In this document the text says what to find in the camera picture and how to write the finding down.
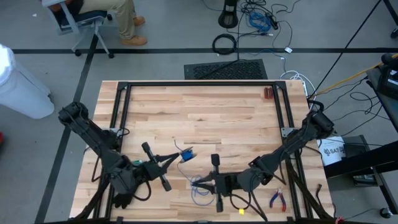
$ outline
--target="white cable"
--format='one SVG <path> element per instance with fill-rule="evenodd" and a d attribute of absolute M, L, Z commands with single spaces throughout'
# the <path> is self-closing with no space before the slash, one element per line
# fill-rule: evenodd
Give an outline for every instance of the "white cable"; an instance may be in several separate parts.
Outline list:
<path fill-rule="evenodd" d="M 286 75 L 286 74 L 288 74 L 288 73 L 295 73 L 294 76 L 292 76 L 292 77 L 289 78 L 290 80 L 301 80 L 301 81 L 303 81 L 303 82 L 308 82 L 308 83 L 311 85 L 312 89 L 315 91 L 315 87 L 314 87 L 314 85 L 312 84 L 312 82 L 311 82 L 305 75 L 299 73 L 298 71 L 290 70 L 290 71 L 284 72 L 283 74 L 280 75 L 279 79 L 283 79 L 283 76 Z"/>

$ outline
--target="yellow cable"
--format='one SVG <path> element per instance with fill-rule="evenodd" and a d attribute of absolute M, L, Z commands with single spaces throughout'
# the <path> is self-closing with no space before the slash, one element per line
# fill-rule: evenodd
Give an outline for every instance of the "yellow cable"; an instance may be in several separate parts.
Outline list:
<path fill-rule="evenodd" d="M 398 57 L 398 54 L 395 54 L 395 55 L 392 56 L 392 58 L 396 58 L 396 57 Z M 334 88 L 334 87 L 336 87 L 336 86 L 338 86 L 338 85 L 340 85 L 340 84 L 342 84 L 342 83 L 344 83 L 344 82 L 350 81 L 350 80 L 352 80 L 353 78 L 356 78 L 356 77 L 358 77 L 358 76 L 364 74 L 364 73 L 367 72 L 368 70 L 374 69 L 374 68 L 376 68 L 377 66 L 380 66 L 381 64 L 382 64 L 382 62 L 378 63 L 377 65 L 375 65 L 375 66 L 373 66 L 373 67 L 370 67 L 370 68 L 367 68 L 367 69 L 365 69 L 365 70 L 363 70 L 363 71 L 360 71 L 360 72 L 358 72 L 357 74 L 353 75 L 352 77 L 348 77 L 348 78 L 346 78 L 346 79 L 344 79 L 344 80 L 342 80 L 342 81 L 340 81 L 340 82 L 338 82 L 338 83 L 336 83 L 336 84 L 334 84 L 334 85 L 329 86 L 328 88 L 326 88 L 326 89 L 324 89 L 324 90 L 322 90 L 322 91 L 319 91 L 319 92 L 318 92 L 317 94 L 315 94 L 314 96 L 321 95 L 322 93 L 324 93 L 324 92 L 326 92 L 326 91 L 328 91 L 328 90 L 331 90 L 332 88 Z"/>

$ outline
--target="khaki pants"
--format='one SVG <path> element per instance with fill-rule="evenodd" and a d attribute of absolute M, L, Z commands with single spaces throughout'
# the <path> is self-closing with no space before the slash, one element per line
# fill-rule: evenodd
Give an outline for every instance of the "khaki pants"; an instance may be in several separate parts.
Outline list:
<path fill-rule="evenodd" d="M 79 14 L 95 10 L 114 10 L 119 23 L 119 34 L 122 39 L 134 36 L 134 21 L 136 10 L 132 0 L 84 0 Z"/>

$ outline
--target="white bucket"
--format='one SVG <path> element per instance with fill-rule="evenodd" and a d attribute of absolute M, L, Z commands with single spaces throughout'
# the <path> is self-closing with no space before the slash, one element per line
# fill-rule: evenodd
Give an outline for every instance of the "white bucket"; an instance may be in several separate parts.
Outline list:
<path fill-rule="evenodd" d="M 54 104 L 43 88 L 48 90 L 32 74 L 25 76 L 16 69 L 12 50 L 0 45 L 0 104 L 34 119 L 44 118 L 54 112 Z"/>

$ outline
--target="white label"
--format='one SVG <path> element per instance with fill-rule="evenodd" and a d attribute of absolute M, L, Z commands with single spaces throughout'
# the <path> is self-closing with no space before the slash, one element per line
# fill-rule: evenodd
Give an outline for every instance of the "white label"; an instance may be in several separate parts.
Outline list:
<path fill-rule="evenodd" d="M 346 156 L 344 141 L 340 136 L 322 139 L 322 144 L 319 147 L 319 151 L 322 154 L 322 162 L 324 166 L 338 162 L 342 157 Z"/>

